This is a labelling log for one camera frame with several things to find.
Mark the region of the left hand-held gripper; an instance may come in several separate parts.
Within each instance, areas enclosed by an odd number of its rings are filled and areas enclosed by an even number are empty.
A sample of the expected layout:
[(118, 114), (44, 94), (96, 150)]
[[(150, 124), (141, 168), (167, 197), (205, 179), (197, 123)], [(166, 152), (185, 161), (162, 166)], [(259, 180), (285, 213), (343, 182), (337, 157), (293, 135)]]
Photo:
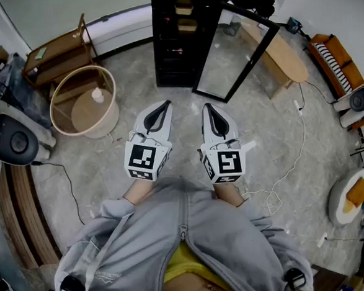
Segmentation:
[(150, 105), (137, 115), (134, 131), (131, 131), (130, 140), (125, 143), (124, 166), (128, 177), (157, 181), (172, 150), (172, 143), (167, 141), (172, 113), (172, 102), (164, 100)]

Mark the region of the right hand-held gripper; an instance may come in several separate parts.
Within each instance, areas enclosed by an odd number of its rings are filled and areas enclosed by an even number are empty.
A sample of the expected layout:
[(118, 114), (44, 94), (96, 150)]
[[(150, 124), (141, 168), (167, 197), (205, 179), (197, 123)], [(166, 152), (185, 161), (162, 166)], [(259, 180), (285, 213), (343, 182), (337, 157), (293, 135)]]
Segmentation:
[(237, 138), (239, 135), (235, 120), (211, 103), (204, 105), (202, 119), (204, 142), (207, 144), (204, 143), (200, 147), (201, 162), (211, 183), (237, 181), (245, 175), (246, 170), (244, 151)]

